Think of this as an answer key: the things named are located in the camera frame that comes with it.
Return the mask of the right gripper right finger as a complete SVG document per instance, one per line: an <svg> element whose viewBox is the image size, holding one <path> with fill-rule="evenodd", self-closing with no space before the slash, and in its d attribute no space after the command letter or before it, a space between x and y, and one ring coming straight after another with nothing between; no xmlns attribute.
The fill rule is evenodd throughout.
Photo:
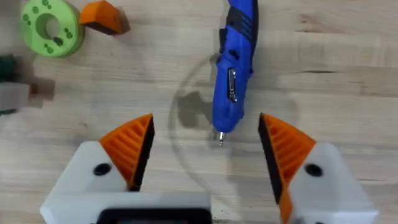
<svg viewBox="0 0 398 224"><path fill-rule="evenodd" d="M258 133L283 224L367 224L379 215L338 149L269 114Z"/></svg>

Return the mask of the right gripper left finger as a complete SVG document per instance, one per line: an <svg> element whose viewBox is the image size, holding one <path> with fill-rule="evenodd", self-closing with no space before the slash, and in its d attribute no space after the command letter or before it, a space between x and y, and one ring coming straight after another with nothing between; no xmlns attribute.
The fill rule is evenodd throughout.
<svg viewBox="0 0 398 224"><path fill-rule="evenodd" d="M152 114L79 145L52 194L138 191L155 136Z"/></svg>

